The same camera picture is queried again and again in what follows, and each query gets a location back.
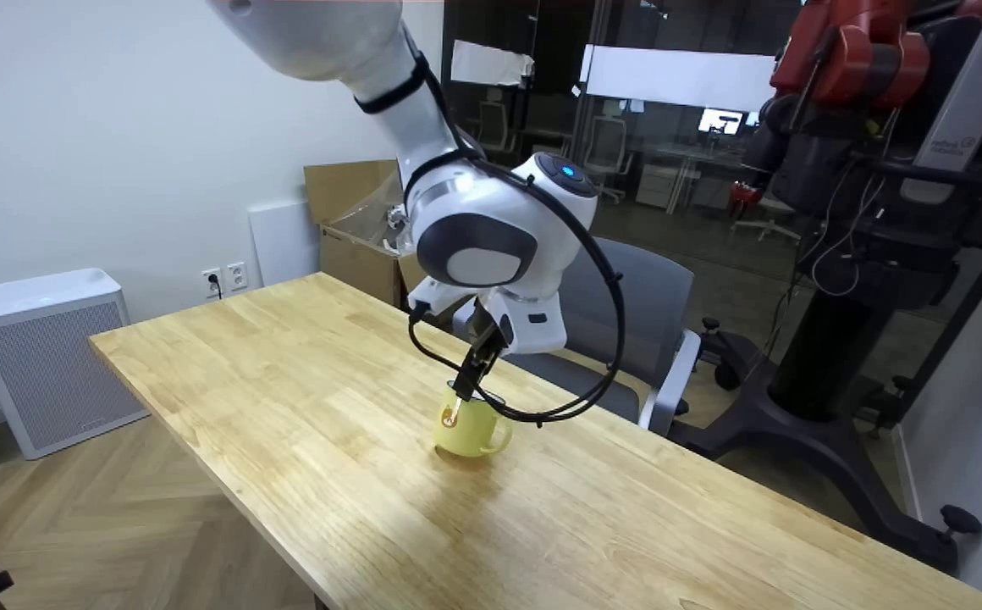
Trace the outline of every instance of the wooden table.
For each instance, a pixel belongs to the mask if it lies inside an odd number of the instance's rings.
[[[461,341],[427,341],[461,356]],[[982,592],[591,410],[430,451],[452,373],[314,276],[96,338],[330,605],[982,605]],[[491,391],[562,391],[497,363]]]

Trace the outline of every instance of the wall outlet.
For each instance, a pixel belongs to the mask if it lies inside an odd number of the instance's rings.
[[[225,271],[226,271],[226,290],[247,290],[252,277],[247,277],[243,260],[232,260],[232,265],[225,265]]]
[[[225,299],[225,276],[221,268],[203,268],[201,276],[203,299]]]

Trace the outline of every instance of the herringbone floor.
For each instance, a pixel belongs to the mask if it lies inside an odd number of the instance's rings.
[[[314,596],[157,425],[43,461],[0,451],[0,600],[19,610],[270,610]]]

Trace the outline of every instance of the cardboard box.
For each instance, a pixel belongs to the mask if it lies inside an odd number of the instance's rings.
[[[398,163],[305,165],[305,190],[323,229],[323,271],[403,308],[405,290],[425,281],[425,268],[385,248],[385,212],[403,198]]]

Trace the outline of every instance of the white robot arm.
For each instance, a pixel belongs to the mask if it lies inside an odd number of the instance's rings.
[[[567,157],[540,151],[510,173],[470,157],[448,122],[401,0],[209,0],[282,73],[341,80],[401,151],[412,252],[430,276],[410,304],[442,312],[477,294],[506,352],[567,347],[558,281],[579,254],[562,209],[586,229],[595,190]]]

